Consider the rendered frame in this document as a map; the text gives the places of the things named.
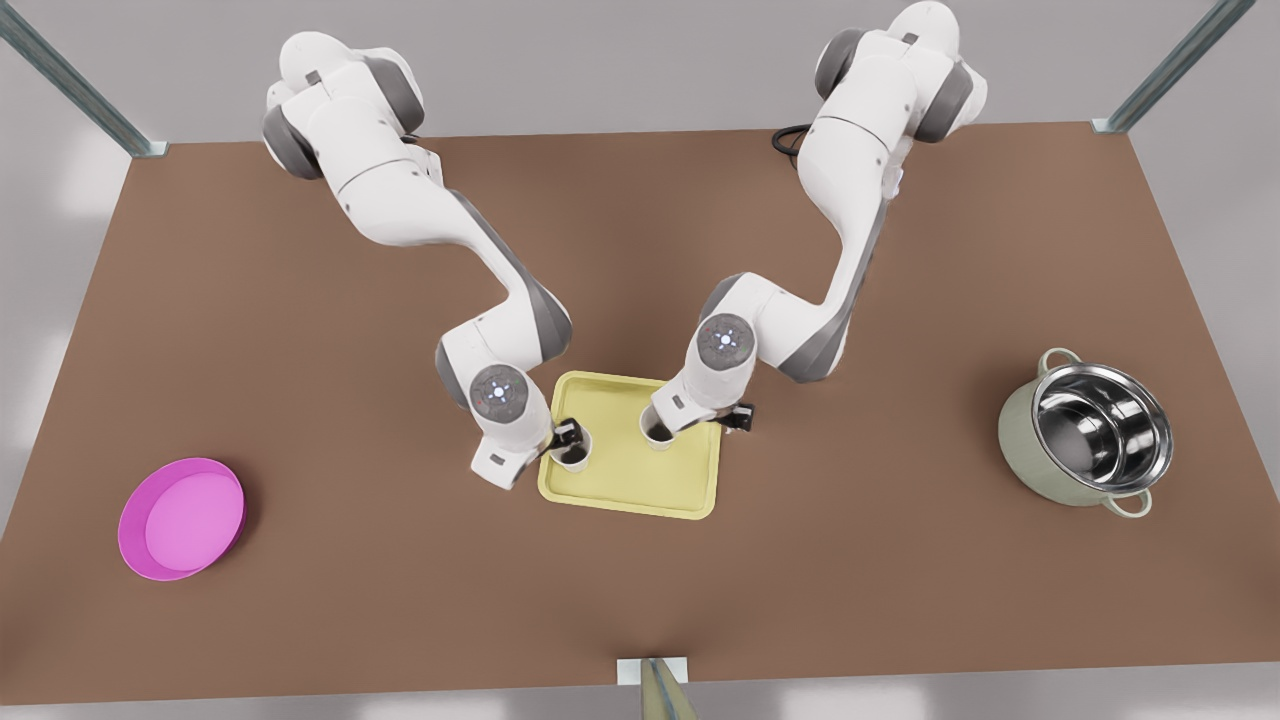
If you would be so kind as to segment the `yellow square tray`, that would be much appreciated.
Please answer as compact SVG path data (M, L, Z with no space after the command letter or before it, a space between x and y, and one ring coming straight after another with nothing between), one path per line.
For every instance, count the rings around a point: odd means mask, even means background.
M722 430L710 423L681 433L667 450L645 439L640 416L660 380L567 372L556 383L556 420L576 419L591 437L585 468L544 457L538 488L552 502L699 520L716 503Z

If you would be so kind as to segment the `pink round plate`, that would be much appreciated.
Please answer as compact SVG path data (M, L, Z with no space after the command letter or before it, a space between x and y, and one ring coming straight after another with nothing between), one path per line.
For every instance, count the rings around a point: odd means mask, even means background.
M123 562L152 582L178 582L214 565L239 539L247 505L239 478L209 457L184 457L146 477L122 510Z

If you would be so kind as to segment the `pale green steel pot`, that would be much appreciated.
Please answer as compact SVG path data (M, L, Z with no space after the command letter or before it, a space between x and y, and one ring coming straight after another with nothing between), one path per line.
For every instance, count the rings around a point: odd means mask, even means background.
M1174 455L1169 415L1140 382L1065 347L1046 350L1036 378L1007 397L997 437L1027 488L1125 519L1151 512Z

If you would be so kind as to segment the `silver frame post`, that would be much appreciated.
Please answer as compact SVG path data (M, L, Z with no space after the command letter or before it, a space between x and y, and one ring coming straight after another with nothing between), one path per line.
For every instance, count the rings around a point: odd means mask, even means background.
M0 0L0 38L131 158L163 158L166 155L168 142L150 140L141 132L9 0Z
M1108 117L1091 120L1091 128L1097 135L1129 133L1257 1L1216 0Z
M640 720L699 720L692 702L685 693L689 683L686 657L618 659L618 685L640 689Z

